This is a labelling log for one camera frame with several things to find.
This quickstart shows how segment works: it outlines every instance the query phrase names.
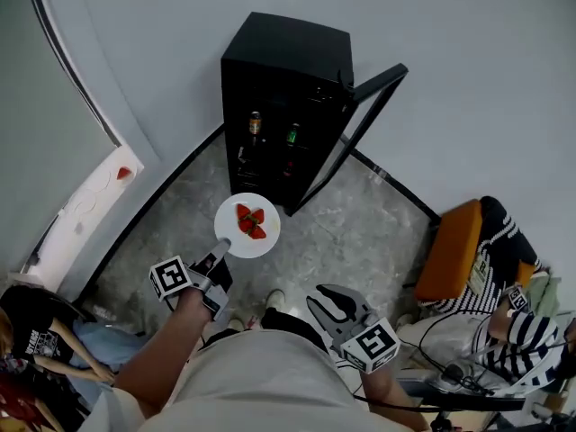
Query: hand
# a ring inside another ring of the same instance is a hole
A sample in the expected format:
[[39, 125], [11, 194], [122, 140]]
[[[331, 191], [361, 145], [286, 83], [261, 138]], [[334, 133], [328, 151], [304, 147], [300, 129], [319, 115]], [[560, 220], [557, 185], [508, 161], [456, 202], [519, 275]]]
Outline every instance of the hand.
[[212, 320], [212, 314], [203, 302], [203, 293], [195, 288], [186, 288], [180, 292], [175, 313], [184, 315], [187, 319], [206, 325]]
[[92, 368], [88, 368], [86, 370], [80, 370], [81, 374], [75, 374], [76, 377], [87, 379], [88, 381], [96, 381], [97, 383], [102, 382], [102, 378], [96, 374], [96, 372]]
[[100, 378], [98, 381], [103, 381], [105, 383], [114, 382], [114, 373], [105, 364], [96, 363], [92, 369], [94, 373]]

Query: strawberry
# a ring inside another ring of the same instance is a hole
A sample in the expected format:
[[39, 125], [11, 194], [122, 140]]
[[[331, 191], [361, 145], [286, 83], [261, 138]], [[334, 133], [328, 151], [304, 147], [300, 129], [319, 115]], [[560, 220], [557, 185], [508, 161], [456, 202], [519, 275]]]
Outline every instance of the strawberry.
[[260, 240], [266, 238], [266, 233], [260, 226], [255, 226], [254, 229], [249, 233], [249, 236], [254, 240]]
[[238, 227], [240, 227], [240, 230], [242, 230], [242, 232], [244, 232], [245, 234], [249, 233], [254, 228], [254, 226], [255, 224], [251, 220], [238, 221]]
[[131, 174], [132, 172], [127, 166], [121, 166], [120, 169], [118, 170], [118, 174], [116, 175], [116, 179], [120, 181], [124, 179], [126, 176], [129, 176]]
[[238, 220], [243, 220], [250, 214], [250, 209], [244, 206], [242, 203], [236, 205], [236, 214], [238, 215]]
[[264, 222], [264, 210], [262, 208], [254, 211], [251, 216], [257, 221], [258, 224], [262, 224]]

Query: black t-shirt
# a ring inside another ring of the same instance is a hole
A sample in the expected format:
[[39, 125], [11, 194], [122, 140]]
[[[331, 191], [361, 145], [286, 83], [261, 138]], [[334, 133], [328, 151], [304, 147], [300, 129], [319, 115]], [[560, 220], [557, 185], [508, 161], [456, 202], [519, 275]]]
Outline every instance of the black t-shirt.
[[34, 356], [46, 356], [65, 364], [70, 361], [72, 348], [61, 336], [49, 331], [54, 318], [70, 328], [72, 320], [64, 304], [42, 290], [16, 285], [4, 292], [0, 307], [12, 323], [15, 358], [33, 362]]

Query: white shirt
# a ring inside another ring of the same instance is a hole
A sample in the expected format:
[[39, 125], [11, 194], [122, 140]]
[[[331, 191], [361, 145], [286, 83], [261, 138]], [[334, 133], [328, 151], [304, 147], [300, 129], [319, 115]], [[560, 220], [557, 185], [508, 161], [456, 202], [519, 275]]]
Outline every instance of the white shirt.
[[283, 331], [245, 331], [214, 343], [191, 359], [177, 386], [174, 400], [148, 420], [127, 392], [107, 392], [80, 430], [408, 430], [364, 411], [328, 354]]

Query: orange chair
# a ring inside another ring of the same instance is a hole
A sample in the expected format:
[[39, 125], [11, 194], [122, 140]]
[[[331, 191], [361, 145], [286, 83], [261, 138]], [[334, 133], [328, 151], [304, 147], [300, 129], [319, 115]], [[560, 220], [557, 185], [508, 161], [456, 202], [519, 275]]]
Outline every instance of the orange chair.
[[[442, 216], [434, 244], [414, 290], [423, 302], [455, 299], [462, 295], [476, 258], [482, 228], [479, 200], [470, 200]], [[534, 265], [518, 262], [516, 281], [525, 286]]]

